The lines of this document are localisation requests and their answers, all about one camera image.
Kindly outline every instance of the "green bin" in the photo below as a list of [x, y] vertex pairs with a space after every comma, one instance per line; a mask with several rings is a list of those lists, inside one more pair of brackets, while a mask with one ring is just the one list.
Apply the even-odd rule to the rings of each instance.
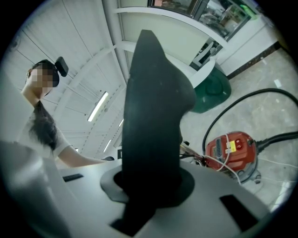
[[195, 87], [196, 104], [192, 112], [203, 113], [223, 103], [231, 95], [228, 78], [216, 67], [209, 76]]

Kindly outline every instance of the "floor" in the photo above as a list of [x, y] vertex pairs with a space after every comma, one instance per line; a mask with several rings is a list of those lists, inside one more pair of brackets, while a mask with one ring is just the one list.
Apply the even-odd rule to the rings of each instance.
[[[281, 88], [298, 98], [298, 73], [290, 56], [279, 49], [230, 80], [231, 96], [221, 105], [198, 114], [187, 113], [181, 121], [183, 138], [197, 152], [202, 152], [202, 140], [210, 123], [232, 102], [241, 96], [263, 88]], [[248, 98], [230, 109], [213, 127], [207, 143], [231, 131], [243, 131], [255, 140], [298, 129], [298, 108], [278, 93], [265, 93]], [[297, 180], [298, 139], [270, 145], [259, 155], [258, 170], [262, 182], [249, 181], [244, 187], [274, 210], [289, 195]], [[281, 165], [272, 162], [290, 164]]]

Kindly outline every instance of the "woman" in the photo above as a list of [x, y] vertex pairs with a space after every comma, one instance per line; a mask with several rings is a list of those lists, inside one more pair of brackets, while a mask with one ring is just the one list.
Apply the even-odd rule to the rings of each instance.
[[55, 159], [58, 156], [70, 167], [105, 162], [80, 155], [66, 141], [54, 119], [44, 108], [41, 99], [58, 84], [57, 68], [48, 60], [38, 62], [28, 70], [21, 93], [34, 107], [34, 111], [22, 131], [19, 143], [36, 150], [44, 158]]

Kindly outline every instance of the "fluorescent light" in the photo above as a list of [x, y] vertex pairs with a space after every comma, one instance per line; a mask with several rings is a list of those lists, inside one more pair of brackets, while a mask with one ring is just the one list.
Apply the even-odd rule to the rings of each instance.
[[111, 141], [112, 141], [112, 140], [109, 140], [109, 141], [108, 141], [108, 143], [107, 143], [107, 145], [106, 145], [106, 148], [104, 148], [103, 152], [105, 152], [105, 151], [107, 150], [107, 148], [108, 148], [109, 144], [111, 143]]
[[124, 121], [124, 119], [122, 119], [122, 121], [120, 122], [119, 127], [122, 125], [123, 121]]
[[101, 107], [101, 105], [103, 104], [104, 100], [108, 97], [108, 92], [105, 92], [103, 94], [103, 96], [101, 97], [101, 99], [99, 99], [97, 105], [95, 106], [94, 110], [92, 111], [91, 115], [88, 118], [88, 121], [92, 121], [94, 116], [96, 115], [97, 111], [99, 110], [99, 108]]

